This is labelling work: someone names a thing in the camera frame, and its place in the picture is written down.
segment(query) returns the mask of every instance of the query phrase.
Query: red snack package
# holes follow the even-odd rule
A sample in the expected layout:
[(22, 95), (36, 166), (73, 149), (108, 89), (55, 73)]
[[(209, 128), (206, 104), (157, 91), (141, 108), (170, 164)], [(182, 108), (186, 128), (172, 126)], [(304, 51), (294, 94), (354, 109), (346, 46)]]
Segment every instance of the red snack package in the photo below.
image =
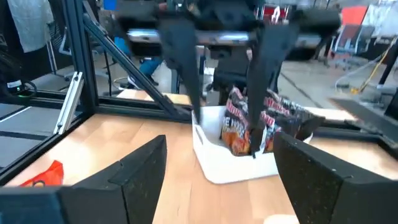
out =
[(59, 161), (54, 161), (51, 166), (43, 173), (25, 181), (21, 187), (44, 187), (49, 185), (62, 185), (63, 165)]

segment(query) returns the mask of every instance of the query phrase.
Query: white cable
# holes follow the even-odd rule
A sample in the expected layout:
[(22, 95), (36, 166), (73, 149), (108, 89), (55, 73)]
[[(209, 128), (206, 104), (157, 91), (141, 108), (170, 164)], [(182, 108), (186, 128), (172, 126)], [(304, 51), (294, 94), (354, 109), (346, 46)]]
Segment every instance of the white cable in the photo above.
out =
[(360, 70), (362, 70), (362, 69), (368, 67), (369, 65), (376, 63), (376, 62), (384, 55), (384, 53), (385, 53), (385, 52), (383, 52), (383, 53), (380, 54), (377, 58), (373, 59), (372, 61), (368, 62), (367, 64), (362, 65), (361, 67), (357, 68), (356, 70), (353, 70), (353, 71), (351, 71), (351, 72), (348, 72), (346, 75), (343, 75), (342, 77), (340, 77), (339, 79), (337, 79), (337, 81), (335, 82), (335, 90), (337, 91), (337, 85), (339, 84), (340, 81), (342, 81), (343, 79), (348, 78), (348, 77), (354, 75), (355, 73), (357, 73), (358, 71), (360, 71)]

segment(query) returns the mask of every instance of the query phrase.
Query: aluminum frame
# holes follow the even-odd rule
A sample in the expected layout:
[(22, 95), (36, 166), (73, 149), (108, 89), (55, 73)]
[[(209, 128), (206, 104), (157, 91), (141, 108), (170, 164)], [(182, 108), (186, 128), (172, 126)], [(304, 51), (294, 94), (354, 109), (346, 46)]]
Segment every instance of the aluminum frame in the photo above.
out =
[[(161, 119), (179, 123), (191, 123), (190, 116), (165, 111), (166, 108), (170, 110), (176, 109), (177, 111), (190, 111), (192, 110), (190, 106), (175, 105), (171, 103), (171, 101), (169, 101), (168, 98), (163, 97), (159, 91), (151, 91), (155, 89), (152, 85), (147, 87), (150, 92), (150, 96), (152, 96), (155, 102), (98, 97), (95, 82), (95, 70), (87, 32), (88, 30), (90, 32), (96, 32), (95, 29), (99, 29), (98, 25), (95, 23), (94, 25), (96, 26), (90, 24), (90, 21), (92, 22), (92, 20), (89, 20), (87, 14), (83, 13), (83, 3), (81, 0), (63, 0), (63, 6), (65, 17), (67, 18), (67, 27), (69, 30), (68, 34), (70, 35), (69, 39), (71, 41), (70, 46), (72, 50), (73, 64), (76, 71), (83, 72), (85, 79), (85, 84), (83, 85), (80, 97), (81, 103), (76, 109), (78, 111), (82, 111), (82, 113), (72, 121), (70, 128), (63, 134), (54, 134), (49, 136), (36, 147), (32, 148), (27, 153), (16, 159), (12, 164), (1, 169), (0, 186), (7, 184), (18, 173), (27, 168), (44, 153), (51, 150), (51, 148), (58, 144), (63, 138), (67, 137), (72, 131), (74, 131), (77, 127), (79, 127), (96, 113)], [(106, 50), (113, 52), (112, 56), (120, 54), (118, 53), (120, 50), (118, 50), (118, 48), (114, 46), (111, 41), (108, 41), (106, 33), (100, 34), (97, 32), (94, 34), (94, 36), (95, 35), (97, 39), (103, 40)], [(147, 81), (146, 77), (143, 76), (132, 63), (125, 61), (123, 59), (123, 55), (124, 54), (122, 54), (122, 56), (119, 55), (119, 63), (122, 63), (124, 68), (127, 68), (136, 77), (139, 77), (139, 82), (145, 83)], [(66, 93), (38, 91), (36, 96), (29, 100), (23, 98), (13, 98), (2, 100), (0, 103), (61, 109), (65, 97)], [(164, 106), (165, 103), (171, 104), (172, 108), (169, 107), (170, 105)], [(314, 132), (314, 136), (321, 138), (350, 139), (355, 141), (373, 142), (379, 145), (391, 156), (398, 159), (397, 150), (392, 148), (390, 144), (387, 144), (380, 135), (364, 133), (359, 128), (342, 121), (325, 121), (322, 126)]]

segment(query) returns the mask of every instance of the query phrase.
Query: floor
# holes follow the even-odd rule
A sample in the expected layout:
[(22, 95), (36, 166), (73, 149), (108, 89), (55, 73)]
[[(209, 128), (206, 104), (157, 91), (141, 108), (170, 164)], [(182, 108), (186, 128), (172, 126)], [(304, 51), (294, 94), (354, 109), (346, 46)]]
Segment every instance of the floor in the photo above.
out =
[[(95, 62), (95, 67), (99, 72), (105, 72), (104, 58), (98, 58)], [(206, 62), (207, 67), (216, 67), (216, 61), (209, 60)], [(340, 83), (349, 84), (353, 87), (359, 87), (371, 73), (373, 66), (365, 68), (354, 75), (352, 73), (355, 68), (350, 71), (343, 71), (340, 68), (331, 66), (327, 68), (323, 63), (318, 61), (311, 62), (285, 62), (282, 67), (281, 76), (279, 78), (280, 94), (288, 96), (291, 100), (303, 106), (313, 106), (321, 108), (334, 108), (328, 99), (331, 97), (338, 98), (367, 98), (372, 99), (379, 94), (373, 87), (365, 89), (364, 93), (359, 95), (349, 94), (349, 89), (341, 91), (335, 89), (335, 83), (339, 80)], [(112, 79), (122, 78), (120, 82), (126, 82), (127, 73), (118, 65), (114, 64), (110, 67)], [(381, 65), (372, 78), (371, 83), (377, 83), (380, 79), (384, 66)], [(73, 72), (73, 67), (63, 68), (59, 70), (58, 74), (69, 74)], [(170, 92), (171, 89), (171, 71), (165, 66), (160, 66), (154, 73), (154, 79), (159, 82), (158, 89), (161, 92)], [(211, 83), (212, 76), (205, 75), (205, 84)], [(106, 95), (109, 91), (108, 79), (97, 76), (97, 86), (99, 96)], [(48, 74), (34, 80), (34, 83), (40, 90), (52, 91), (67, 91), (68, 82), (63, 78)], [(398, 74), (392, 72), (387, 79), (386, 85), (398, 86)], [(184, 94), (186, 91), (181, 86), (180, 93)], [(33, 134), (45, 138), (53, 133), (55, 123), (58, 119), (59, 110), (51, 110), (45, 108), (31, 108), (21, 107), (16, 105), (2, 105), (0, 104), (0, 132), (7, 131), (9, 133)], [(23, 155), (30, 148), (38, 144), (40, 141), (36, 139), (21, 139), (0, 137), (0, 146), (7, 146), (2, 148), (0, 156), (0, 167), (6, 167), (15, 158)]]

